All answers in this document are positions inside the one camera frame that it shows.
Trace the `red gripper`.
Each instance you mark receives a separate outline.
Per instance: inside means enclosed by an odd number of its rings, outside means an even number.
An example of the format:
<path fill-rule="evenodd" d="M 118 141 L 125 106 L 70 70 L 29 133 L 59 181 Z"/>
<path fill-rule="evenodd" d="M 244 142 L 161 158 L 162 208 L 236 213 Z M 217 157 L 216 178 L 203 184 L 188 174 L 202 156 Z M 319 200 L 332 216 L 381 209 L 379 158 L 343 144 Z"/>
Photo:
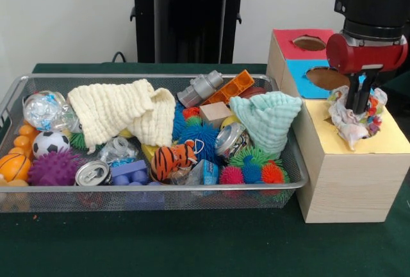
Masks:
<path fill-rule="evenodd" d="M 341 74 L 349 74 L 350 81 L 345 108 L 366 111 L 370 90 L 380 72 L 400 67 L 408 54 L 405 37 L 394 42 L 360 40 L 345 34 L 333 34 L 326 45 L 326 56 L 331 67 Z M 360 89 L 360 74 L 365 76 Z"/>

